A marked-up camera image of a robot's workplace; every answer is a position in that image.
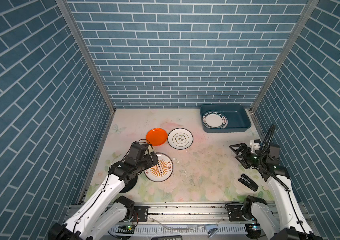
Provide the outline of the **white plate orange sunburst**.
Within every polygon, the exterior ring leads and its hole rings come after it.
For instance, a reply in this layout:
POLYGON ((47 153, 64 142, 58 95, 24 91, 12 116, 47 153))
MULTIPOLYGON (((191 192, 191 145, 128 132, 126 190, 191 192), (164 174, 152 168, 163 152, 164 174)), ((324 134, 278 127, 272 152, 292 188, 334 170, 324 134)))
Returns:
POLYGON ((165 154, 157 153, 159 163, 144 171, 145 176, 152 182, 166 181, 173 173, 174 164, 171 158, 165 154))

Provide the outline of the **black round plate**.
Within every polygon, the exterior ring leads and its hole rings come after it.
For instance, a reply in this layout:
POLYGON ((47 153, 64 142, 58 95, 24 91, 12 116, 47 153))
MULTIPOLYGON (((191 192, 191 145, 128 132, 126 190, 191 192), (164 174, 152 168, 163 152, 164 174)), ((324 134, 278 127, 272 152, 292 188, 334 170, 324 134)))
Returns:
POLYGON ((138 182, 138 177, 135 177, 133 178, 132 180, 130 180, 126 185, 125 187, 120 191, 121 194, 123 193, 127 193, 129 192, 130 190, 132 190, 135 185, 137 184, 138 182))

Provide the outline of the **white plate clover emblem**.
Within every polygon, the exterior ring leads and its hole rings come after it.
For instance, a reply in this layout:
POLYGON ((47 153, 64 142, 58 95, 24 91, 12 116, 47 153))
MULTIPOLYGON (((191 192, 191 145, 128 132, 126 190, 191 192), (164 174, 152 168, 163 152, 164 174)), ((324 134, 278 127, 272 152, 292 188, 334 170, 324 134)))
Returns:
POLYGON ((192 133, 184 128, 177 128, 168 134, 169 145, 176 150, 185 150, 189 148, 194 141, 192 133))

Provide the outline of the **white plate teal lettered rim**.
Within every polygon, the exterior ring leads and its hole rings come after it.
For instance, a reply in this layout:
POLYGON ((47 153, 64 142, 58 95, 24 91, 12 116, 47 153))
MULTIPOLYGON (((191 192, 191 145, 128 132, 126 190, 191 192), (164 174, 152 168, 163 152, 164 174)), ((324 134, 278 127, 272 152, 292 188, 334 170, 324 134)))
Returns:
POLYGON ((227 117, 218 111, 208 111, 202 116, 203 124, 209 129, 224 129, 228 124, 227 117))

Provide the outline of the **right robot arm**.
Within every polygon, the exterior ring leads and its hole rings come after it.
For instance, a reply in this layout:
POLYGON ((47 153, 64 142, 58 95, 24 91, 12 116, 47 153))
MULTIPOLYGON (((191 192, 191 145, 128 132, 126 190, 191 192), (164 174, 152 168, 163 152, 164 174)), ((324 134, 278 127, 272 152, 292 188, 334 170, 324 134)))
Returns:
POLYGON ((287 168, 279 164, 280 148, 271 143, 275 128, 275 125, 269 127, 263 141, 229 146, 243 168, 259 172, 274 198, 278 213, 275 217, 264 199, 247 196, 242 207, 243 217, 258 222, 269 240, 319 240, 321 237, 313 232, 302 214, 287 168))

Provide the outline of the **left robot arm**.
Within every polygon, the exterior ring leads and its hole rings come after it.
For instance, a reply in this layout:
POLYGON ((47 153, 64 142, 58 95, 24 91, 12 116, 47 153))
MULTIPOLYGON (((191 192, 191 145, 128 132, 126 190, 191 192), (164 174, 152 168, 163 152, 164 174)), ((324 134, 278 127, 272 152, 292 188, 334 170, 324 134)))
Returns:
POLYGON ((158 165, 152 144, 133 142, 122 160, 112 164, 108 175, 86 203, 63 224, 55 223, 50 240, 99 240, 115 224, 134 218, 134 201, 123 196, 138 181, 138 175, 158 165))

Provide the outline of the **teal plastic bin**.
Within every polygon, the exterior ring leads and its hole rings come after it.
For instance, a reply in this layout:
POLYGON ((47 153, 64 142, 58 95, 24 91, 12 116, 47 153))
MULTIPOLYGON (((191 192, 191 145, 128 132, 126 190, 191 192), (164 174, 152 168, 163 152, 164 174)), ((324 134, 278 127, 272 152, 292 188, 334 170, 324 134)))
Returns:
POLYGON ((252 125, 246 110, 239 104, 202 105, 200 107, 201 119, 203 114, 208 111, 223 113, 228 119, 228 124, 224 129, 209 129, 204 126, 202 121, 203 129, 207 133, 241 133, 252 125))

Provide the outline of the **orange plastic plate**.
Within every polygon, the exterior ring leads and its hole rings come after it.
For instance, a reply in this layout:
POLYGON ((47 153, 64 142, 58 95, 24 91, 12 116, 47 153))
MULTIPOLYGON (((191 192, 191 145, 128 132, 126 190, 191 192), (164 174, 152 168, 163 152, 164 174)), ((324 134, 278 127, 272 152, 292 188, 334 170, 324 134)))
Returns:
POLYGON ((148 131, 146 135, 146 140, 152 146, 163 145, 168 139, 168 134, 164 129, 155 128, 148 131))

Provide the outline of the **aluminium mounting rail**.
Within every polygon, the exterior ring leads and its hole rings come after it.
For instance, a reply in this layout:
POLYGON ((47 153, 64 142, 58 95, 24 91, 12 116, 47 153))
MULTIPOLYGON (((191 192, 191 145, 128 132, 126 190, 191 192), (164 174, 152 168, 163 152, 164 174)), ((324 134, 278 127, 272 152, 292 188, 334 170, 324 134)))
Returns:
MULTIPOLYGON (((242 204, 166 205, 152 211, 159 216, 155 221, 191 222, 196 224, 208 214, 227 214, 234 222, 257 222, 269 240, 319 240, 303 217, 298 203, 292 198, 275 202, 278 215, 274 216, 264 199, 247 196, 242 204)), ((48 232, 50 240, 98 240, 121 221, 137 221, 135 204, 120 197, 110 206, 90 204, 83 206, 64 224, 54 224, 48 232)))

